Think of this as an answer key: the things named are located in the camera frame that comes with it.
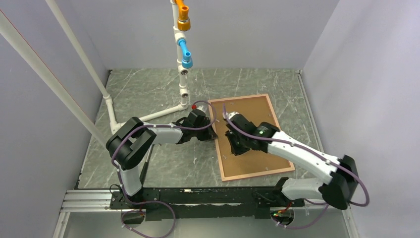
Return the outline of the pink photo frame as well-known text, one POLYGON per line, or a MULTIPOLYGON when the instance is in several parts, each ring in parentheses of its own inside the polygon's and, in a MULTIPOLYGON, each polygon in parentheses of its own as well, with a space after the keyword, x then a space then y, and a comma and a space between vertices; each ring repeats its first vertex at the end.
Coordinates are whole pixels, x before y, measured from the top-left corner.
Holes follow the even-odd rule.
POLYGON ((213 109, 210 108, 210 118, 216 119, 212 127, 217 134, 215 148, 222 181, 247 179, 295 170, 294 164, 288 160, 262 151, 250 150, 235 156, 231 152, 230 144, 225 136, 228 128, 223 121, 223 105, 226 106, 228 112, 238 112, 256 126, 261 122, 268 122, 280 127, 268 94, 212 99, 209 102, 214 106, 213 109))

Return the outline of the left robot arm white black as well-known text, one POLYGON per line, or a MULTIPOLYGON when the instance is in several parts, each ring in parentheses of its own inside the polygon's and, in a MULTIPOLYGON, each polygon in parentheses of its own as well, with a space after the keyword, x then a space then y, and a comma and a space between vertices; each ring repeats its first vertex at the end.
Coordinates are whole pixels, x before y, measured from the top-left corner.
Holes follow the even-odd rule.
POLYGON ((131 118, 105 144, 112 164, 117 168, 123 202, 136 208, 142 202, 144 178, 139 166, 149 148, 156 144, 183 144, 196 138, 209 141, 217 138, 206 113, 193 109, 187 117, 169 124, 151 124, 131 118))

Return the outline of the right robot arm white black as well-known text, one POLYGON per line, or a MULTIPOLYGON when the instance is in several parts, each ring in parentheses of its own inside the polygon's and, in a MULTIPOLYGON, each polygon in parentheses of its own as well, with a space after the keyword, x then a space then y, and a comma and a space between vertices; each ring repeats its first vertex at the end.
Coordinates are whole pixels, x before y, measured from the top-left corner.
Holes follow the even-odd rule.
POLYGON ((309 173, 314 178, 279 180, 273 200, 279 206, 297 199, 318 199, 340 210, 346 210, 357 186, 360 184, 355 160, 342 158, 313 149, 286 134, 268 122, 255 126, 242 114, 224 113, 228 131, 226 137, 234 155, 250 150, 284 158, 309 173))

